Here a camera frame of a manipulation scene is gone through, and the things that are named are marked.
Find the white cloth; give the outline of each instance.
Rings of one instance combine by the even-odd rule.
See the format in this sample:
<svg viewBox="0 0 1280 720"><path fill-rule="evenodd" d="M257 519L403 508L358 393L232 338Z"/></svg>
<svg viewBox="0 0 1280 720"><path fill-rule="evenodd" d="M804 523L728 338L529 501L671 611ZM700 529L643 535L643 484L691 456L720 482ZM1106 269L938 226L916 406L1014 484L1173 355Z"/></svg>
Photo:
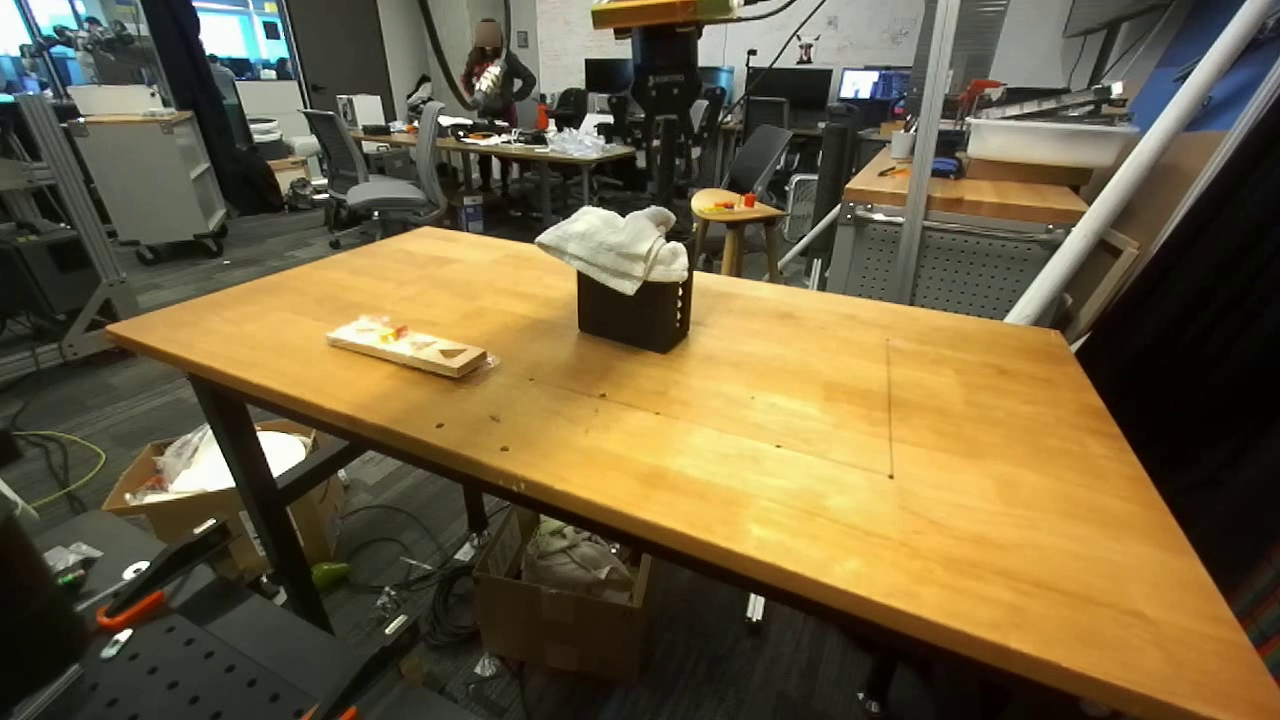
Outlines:
<svg viewBox="0 0 1280 720"><path fill-rule="evenodd" d="M690 252L686 244L664 240L670 229L676 229L670 208L618 216L583 203L568 220L545 229L536 244L613 291L636 297L643 282L686 284L690 278Z"/></svg>

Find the woman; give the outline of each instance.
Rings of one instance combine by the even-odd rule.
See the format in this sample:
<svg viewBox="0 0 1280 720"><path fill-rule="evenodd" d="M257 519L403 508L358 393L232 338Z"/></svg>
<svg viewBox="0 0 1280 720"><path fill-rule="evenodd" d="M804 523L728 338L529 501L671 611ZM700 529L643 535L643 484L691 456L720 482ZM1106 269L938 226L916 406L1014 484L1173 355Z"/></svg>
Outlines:
<svg viewBox="0 0 1280 720"><path fill-rule="evenodd" d="M477 45L466 69L466 92L477 118L503 119L517 127L517 100L536 90L536 75L522 63L517 53L503 45L503 29L483 16L477 23ZM490 191L493 170L481 159L481 189Z"/></svg>

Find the white cabinet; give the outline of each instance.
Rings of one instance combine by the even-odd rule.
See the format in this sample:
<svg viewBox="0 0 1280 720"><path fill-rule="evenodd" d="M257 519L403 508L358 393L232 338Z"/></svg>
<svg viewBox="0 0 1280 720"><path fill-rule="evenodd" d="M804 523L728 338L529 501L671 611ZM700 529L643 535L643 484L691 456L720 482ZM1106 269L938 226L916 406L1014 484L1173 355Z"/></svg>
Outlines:
<svg viewBox="0 0 1280 720"><path fill-rule="evenodd" d="M115 240L220 252L227 203L194 111L84 118L71 132Z"/></svg>

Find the black box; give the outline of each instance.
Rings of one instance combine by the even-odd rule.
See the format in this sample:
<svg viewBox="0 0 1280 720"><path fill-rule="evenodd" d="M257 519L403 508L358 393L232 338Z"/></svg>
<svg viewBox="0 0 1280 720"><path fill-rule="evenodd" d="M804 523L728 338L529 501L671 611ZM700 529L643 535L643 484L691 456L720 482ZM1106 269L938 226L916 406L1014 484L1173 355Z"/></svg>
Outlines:
<svg viewBox="0 0 1280 720"><path fill-rule="evenodd" d="M670 351L690 338L691 274L686 284L640 284L636 297L613 291L575 274L575 328L619 343Z"/></svg>

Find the stool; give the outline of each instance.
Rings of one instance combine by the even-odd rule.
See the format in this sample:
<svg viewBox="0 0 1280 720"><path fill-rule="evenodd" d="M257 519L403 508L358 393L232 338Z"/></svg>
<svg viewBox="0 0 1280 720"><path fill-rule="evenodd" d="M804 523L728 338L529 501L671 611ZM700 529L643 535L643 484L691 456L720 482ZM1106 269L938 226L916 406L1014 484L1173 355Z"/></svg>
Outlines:
<svg viewBox="0 0 1280 720"><path fill-rule="evenodd" d="M768 244L768 282L772 282L777 240L780 240L780 220L785 220L780 208L762 203L762 202L747 208L747 202L728 189L700 189L690 203L691 203L691 258L700 258L700 247L707 240L707 226L724 226L728 236L724 236L724 252L720 252L720 274L739 278L747 229L762 226L764 244Z"/></svg>

